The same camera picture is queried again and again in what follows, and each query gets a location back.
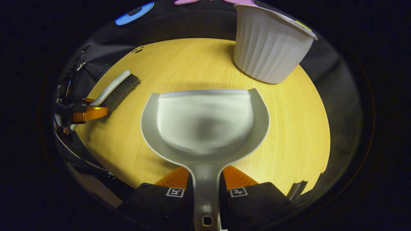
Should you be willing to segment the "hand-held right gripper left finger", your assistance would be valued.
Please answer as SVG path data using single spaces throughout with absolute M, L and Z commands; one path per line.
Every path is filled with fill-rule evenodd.
M 194 230 L 190 172 L 178 167 L 154 184 L 141 184 L 124 200 L 124 214 L 150 231 Z

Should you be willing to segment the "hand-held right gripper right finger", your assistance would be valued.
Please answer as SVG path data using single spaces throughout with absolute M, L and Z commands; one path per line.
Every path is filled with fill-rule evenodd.
M 261 231 L 297 210 L 273 183 L 257 183 L 231 165 L 222 171 L 220 180 L 220 215 L 224 231 Z

